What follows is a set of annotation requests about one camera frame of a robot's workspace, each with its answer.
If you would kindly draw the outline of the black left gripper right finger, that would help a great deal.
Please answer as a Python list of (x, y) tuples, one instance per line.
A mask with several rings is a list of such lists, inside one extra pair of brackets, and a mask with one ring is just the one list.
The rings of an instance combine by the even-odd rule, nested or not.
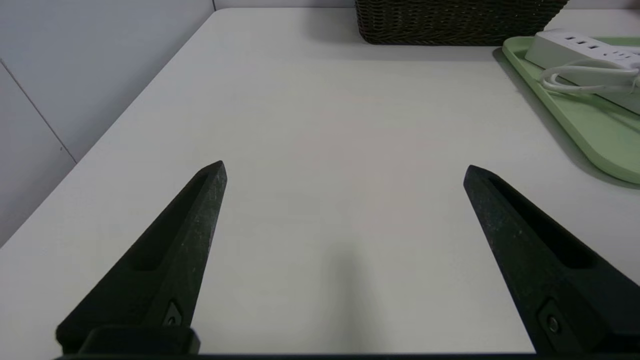
[(539, 357), (637, 357), (640, 288), (503, 178), (463, 186)]

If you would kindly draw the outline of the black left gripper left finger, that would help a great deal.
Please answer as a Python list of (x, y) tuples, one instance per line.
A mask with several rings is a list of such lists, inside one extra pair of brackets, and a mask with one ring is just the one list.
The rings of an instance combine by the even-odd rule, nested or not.
[(65, 356), (189, 356), (204, 272), (226, 191), (203, 167), (55, 330)]

